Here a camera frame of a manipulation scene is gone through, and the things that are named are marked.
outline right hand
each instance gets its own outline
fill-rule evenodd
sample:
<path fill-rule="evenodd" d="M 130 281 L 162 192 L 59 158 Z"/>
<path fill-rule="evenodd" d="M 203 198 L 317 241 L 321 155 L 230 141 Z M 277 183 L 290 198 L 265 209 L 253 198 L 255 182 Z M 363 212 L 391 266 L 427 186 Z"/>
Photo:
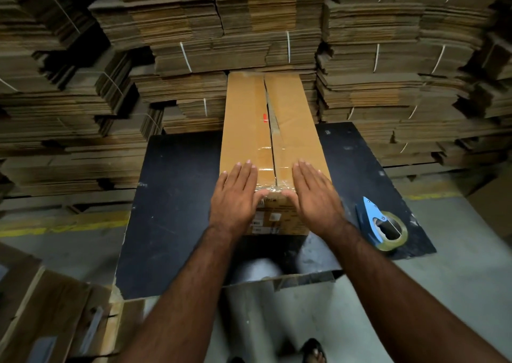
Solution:
<path fill-rule="evenodd" d="M 292 167 L 295 191 L 285 189 L 286 196 L 306 226 L 322 239 L 327 239 L 347 224 L 345 210 L 331 181 L 304 161 Z"/>

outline black tabletop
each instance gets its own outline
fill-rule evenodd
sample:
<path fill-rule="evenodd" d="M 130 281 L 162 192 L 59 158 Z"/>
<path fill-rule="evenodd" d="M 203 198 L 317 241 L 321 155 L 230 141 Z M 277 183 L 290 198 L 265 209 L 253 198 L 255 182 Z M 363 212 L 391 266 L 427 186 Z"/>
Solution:
<path fill-rule="evenodd" d="M 317 132 L 347 218 L 358 225 L 355 205 L 367 197 L 406 224 L 409 239 L 388 254 L 391 259 L 436 252 L 354 125 L 319 124 Z M 125 300 L 161 295 L 194 250 L 208 224 L 221 142 L 221 131 L 150 139 L 116 271 L 116 285 Z M 260 259 L 269 260 L 276 275 L 341 269 L 326 244 L 312 233 L 244 236 L 225 283 L 271 276 L 245 267 Z"/>

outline gray floor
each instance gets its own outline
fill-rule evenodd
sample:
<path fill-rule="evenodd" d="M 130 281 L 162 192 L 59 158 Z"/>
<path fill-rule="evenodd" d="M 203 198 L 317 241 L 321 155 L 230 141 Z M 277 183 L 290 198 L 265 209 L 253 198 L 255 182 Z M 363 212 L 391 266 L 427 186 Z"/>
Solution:
<path fill-rule="evenodd" d="M 397 264 L 512 360 L 512 253 L 464 198 L 408 202 L 438 254 Z M 92 282 L 112 282 L 122 229 L 3 238 L 41 257 L 56 271 Z M 346 277 L 336 283 L 288 288 L 268 282 L 230 288 L 241 330 L 236 353 L 273 362 L 288 338 L 300 347 L 310 337 L 330 362 L 390 362 Z M 225 362 L 229 351 L 218 321 L 206 361 Z"/>

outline flattened cardboard box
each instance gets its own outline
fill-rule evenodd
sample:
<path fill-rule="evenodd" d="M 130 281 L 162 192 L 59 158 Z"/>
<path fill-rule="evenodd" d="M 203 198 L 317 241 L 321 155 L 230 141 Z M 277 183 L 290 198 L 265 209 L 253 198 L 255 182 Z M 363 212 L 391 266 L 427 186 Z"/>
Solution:
<path fill-rule="evenodd" d="M 248 159 L 258 167 L 257 189 L 271 193 L 247 233 L 307 234 L 281 191 L 294 189 L 291 168 L 299 159 L 330 175 L 298 74 L 229 74 L 220 171 Z"/>

